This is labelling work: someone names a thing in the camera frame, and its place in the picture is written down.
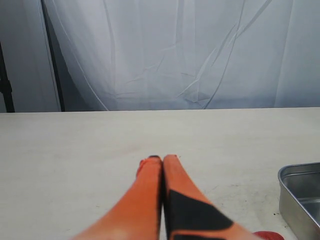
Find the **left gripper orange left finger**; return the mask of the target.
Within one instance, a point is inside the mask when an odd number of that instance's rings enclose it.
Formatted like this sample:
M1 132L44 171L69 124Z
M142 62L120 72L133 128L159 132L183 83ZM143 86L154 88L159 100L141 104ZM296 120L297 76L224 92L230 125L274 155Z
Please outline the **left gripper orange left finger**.
M158 240L162 208L162 160L140 161L136 178L124 196L102 218L74 240Z

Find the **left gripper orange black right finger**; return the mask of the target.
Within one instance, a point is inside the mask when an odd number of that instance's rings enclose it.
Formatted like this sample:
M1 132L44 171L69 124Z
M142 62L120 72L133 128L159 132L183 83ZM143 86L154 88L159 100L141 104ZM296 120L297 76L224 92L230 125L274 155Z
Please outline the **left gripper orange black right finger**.
M164 216L168 240L256 240L197 188L177 155L163 159Z

